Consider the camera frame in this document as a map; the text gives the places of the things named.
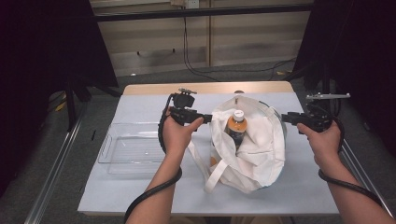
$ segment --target forearm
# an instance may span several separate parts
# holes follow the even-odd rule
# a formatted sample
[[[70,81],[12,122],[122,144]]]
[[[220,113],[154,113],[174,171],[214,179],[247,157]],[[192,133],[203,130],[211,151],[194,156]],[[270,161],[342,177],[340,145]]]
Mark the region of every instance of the forearm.
[[[361,185],[341,162],[334,163],[332,167],[323,167],[322,171],[328,177]],[[329,184],[329,189],[346,224],[396,223],[381,206],[369,197],[334,184]]]
[[[173,178],[180,167],[182,154],[166,155],[146,189],[152,189]],[[167,223],[172,210],[175,185],[163,189],[141,202],[131,213],[127,223]]]

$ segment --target canvas bag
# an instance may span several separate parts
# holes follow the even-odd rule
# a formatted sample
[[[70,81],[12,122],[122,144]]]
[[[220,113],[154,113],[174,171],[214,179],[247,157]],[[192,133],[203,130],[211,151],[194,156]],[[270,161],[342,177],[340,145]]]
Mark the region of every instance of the canvas bag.
[[[224,132],[228,118],[236,109],[247,120],[244,140],[235,153],[233,139]],[[205,177],[205,191],[211,192],[221,181],[245,193],[272,185],[285,162],[286,126],[270,106],[236,95],[212,112],[211,166],[205,167],[193,142],[188,148]]]

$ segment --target metal rail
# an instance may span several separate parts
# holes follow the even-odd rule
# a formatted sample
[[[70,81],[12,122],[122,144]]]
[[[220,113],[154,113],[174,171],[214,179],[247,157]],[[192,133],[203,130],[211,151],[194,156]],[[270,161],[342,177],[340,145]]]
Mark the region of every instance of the metal rail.
[[[370,190],[372,193],[376,194],[376,196],[378,196],[379,200],[381,201],[383,208],[390,214],[391,217],[394,217],[386,201],[384,200],[378,189],[375,187],[369,176],[364,171],[363,167],[358,161],[358,158],[356,158],[355,154],[353,153],[346,140],[344,140],[341,156],[346,160],[348,167],[350,168],[352,174],[358,179],[358,181],[361,182],[361,184],[363,184],[363,186]]]
[[[58,178],[61,175],[61,171],[64,168],[64,162],[66,161],[67,155],[71,150],[74,140],[76,139],[76,136],[78,134],[81,120],[84,117],[85,111],[87,110],[87,104],[88,103],[84,103],[82,105],[76,124],[74,125],[72,130],[69,133],[67,133],[66,138],[64,139],[64,143],[62,144],[61,150],[59,151],[58,157],[56,158],[55,162],[52,165],[51,170],[49,171],[47,180],[44,183],[43,188],[40,191],[40,194],[35,199],[35,203],[32,209],[30,210],[27,218],[25,219],[24,222],[25,224],[40,223],[41,218],[43,217],[47,205],[50,201],[52,192],[55,189],[55,185],[58,181]]]
[[[183,10],[179,9],[147,12],[106,13],[91,17],[60,18],[60,20],[64,22],[136,21],[165,18],[311,11],[313,7],[314,4],[294,4],[259,7],[208,7]]]

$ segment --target bottle cap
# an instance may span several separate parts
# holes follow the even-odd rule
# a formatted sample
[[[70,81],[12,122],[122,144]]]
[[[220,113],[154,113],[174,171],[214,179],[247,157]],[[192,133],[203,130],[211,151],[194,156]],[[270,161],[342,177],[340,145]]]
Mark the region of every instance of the bottle cap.
[[[244,112],[243,112],[242,110],[235,110],[235,111],[233,112],[233,119],[234,119],[235,121],[242,121],[242,120],[244,120],[244,116],[245,116],[245,114],[244,114]]]

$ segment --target transparent box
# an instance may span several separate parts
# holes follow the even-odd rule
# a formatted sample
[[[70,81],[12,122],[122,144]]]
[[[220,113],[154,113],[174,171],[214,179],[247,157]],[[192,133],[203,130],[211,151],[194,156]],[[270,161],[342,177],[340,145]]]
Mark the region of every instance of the transparent box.
[[[98,162],[111,175],[151,178],[165,154],[158,140],[158,122],[114,123],[108,128]]]

